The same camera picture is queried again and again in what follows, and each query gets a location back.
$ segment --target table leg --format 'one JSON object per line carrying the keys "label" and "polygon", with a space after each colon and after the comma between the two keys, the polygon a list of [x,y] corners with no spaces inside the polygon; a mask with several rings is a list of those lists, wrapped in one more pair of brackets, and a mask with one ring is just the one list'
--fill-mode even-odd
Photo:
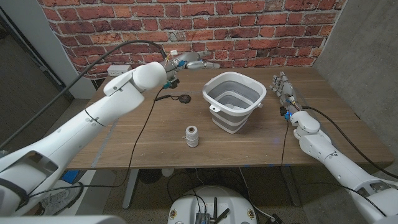
{"label": "table leg", "polygon": [[122,204],[122,208],[128,209],[131,205],[132,195],[134,193],[134,188],[136,186],[137,178],[138,178],[139,169],[132,169],[129,174],[129,180],[127,183],[126,191],[124,193],[124,200]]}
{"label": "table leg", "polygon": [[296,184],[294,183],[292,170],[290,167],[282,166],[282,174],[285,179],[287,191],[294,206],[301,206],[299,192],[297,191]]}

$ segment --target table top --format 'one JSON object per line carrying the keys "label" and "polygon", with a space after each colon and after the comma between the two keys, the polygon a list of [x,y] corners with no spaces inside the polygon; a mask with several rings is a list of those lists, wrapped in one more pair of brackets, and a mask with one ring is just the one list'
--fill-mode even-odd
{"label": "table top", "polygon": [[[202,88],[213,77],[227,71],[249,76],[265,87],[272,76],[284,71],[292,82],[301,105],[319,109],[333,119],[345,134],[372,161],[389,164],[394,156],[354,111],[337,95],[313,68],[228,68],[182,71],[180,84],[174,90],[163,90],[162,95],[189,94],[192,100],[183,104],[166,98],[157,101],[132,157],[132,169],[280,166],[287,122],[279,114],[279,99],[268,91],[262,108],[250,115],[247,123],[236,133],[229,134],[211,120],[209,103],[202,96]],[[104,97],[103,87],[108,77],[88,106]],[[68,169],[124,169],[129,164],[132,147],[141,131],[159,89],[143,93],[145,101],[134,111],[105,127],[74,158]],[[366,161],[350,146],[336,128],[319,114],[308,111],[321,122],[324,131],[337,148],[354,162]],[[185,129],[194,125],[199,132],[199,145],[190,148]],[[284,164],[320,165],[306,155],[294,138],[294,127],[289,124]]]}

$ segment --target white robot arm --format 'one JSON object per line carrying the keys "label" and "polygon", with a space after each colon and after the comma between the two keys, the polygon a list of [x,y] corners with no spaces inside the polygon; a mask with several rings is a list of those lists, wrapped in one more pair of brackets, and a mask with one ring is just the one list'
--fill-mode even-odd
{"label": "white robot arm", "polygon": [[105,97],[87,107],[52,134],[0,159],[0,216],[23,215],[50,189],[71,160],[110,122],[134,110],[143,91],[157,86],[175,88],[184,68],[219,68],[199,59],[206,52],[189,52],[161,63],[141,65],[112,79]]}
{"label": "white robot arm", "polygon": [[303,152],[320,161],[343,186],[357,191],[372,201],[385,214],[359,194],[348,191],[362,216],[369,223],[396,223],[398,221],[398,183],[368,174],[337,150],[330,138],[320,130],[320,124],[296,102],[292,84],[283,72],[274,76],[270,86],[285,108],[285,118],[293,126],[294,136]]}

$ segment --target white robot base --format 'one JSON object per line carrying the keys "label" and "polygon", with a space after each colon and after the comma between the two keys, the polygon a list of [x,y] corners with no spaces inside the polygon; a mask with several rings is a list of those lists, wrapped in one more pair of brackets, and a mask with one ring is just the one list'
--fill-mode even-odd
{"label": "white robot base", "polygon": [[[203,199],[206,208],[202,199],[195,196],[195,192]],[[250,202],[226,187],[205,185],[195,188],[194,191],[190,190],[184,195],[173,203],[168,224],[257,223],[257,217]]]}

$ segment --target gray wall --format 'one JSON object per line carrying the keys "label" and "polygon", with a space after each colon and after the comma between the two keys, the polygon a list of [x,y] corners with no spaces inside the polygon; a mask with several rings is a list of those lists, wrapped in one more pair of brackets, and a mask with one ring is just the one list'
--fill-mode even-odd
{"label": "gray wall", "polygon": [[397,158],[398,2],[348,0],[313,67]]}
{"label": "gray wall", "polygon": [[[77,72],[52,32],[37,0],[0,1],[0,6],[32,43],[60,79],[68,85]],[[95,92],[91,80],[82,78],[71,89],[75,98],[90,99]]]}

